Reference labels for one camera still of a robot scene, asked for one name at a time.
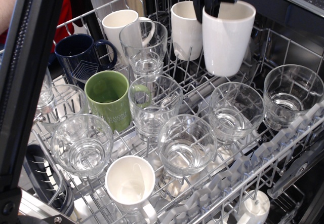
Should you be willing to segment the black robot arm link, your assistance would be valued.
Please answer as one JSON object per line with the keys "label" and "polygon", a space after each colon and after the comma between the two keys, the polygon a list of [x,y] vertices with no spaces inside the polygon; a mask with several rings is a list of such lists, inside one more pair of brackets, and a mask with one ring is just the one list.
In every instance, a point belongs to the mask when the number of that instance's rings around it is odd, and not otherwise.
{"label": "black robot arm link", "polygon": [[16,223],[18,186],[63,0],[17,0],[1,65],[1,223]]}

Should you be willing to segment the person forearm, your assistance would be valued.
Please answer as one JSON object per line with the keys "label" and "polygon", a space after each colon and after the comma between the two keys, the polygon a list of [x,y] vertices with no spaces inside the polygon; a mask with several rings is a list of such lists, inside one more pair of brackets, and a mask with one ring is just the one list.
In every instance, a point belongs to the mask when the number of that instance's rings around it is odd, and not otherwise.
{"label": "person forearm", "polygon": [[16,0],[1,0],[1,33],[10,25]]}

